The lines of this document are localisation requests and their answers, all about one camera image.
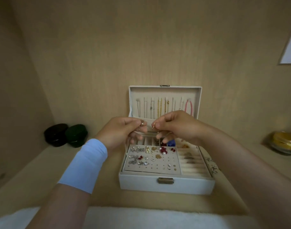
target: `light blue sleeve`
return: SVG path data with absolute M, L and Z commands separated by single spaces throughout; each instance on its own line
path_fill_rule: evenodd
M 58 183 L 92 193 L 107 149 L 101 141 L 90 139 L 82 146 Z

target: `wooden wall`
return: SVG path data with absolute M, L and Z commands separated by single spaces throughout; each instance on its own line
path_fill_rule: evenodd
M 94 135 L 129 85 L 195 85 L 199 119 L 259 143 L 291 128 L 291 0 L 12 0 L 57 123 Z
M 0 187 L 47 147 L 53 124 L 10 2 L 0 0 Z

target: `jewelry box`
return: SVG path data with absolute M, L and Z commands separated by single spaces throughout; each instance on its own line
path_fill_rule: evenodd
M 162 145 L 152 122 L 170 111 L 198 117 L 202 87 L 130 86 L 129 117 L 147 121 L 143 140 L 126 144 L 119 172 L 121 189 L 183 194 L 211 194 L 215 180 L 198 146 L 181 139 Z

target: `person's right forearm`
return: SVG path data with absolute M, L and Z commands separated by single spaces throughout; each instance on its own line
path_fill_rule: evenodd
M 214 127 L 201 141 L 256 218 L 268 228 L 291 228 L 291 180 Z

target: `gold lid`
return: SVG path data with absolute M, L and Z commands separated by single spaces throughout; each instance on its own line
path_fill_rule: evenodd
M 288 132 L 276 132 L 273 135 L 273 139 L 280 141 L 284 144 L 291 145 L 291 133 Z

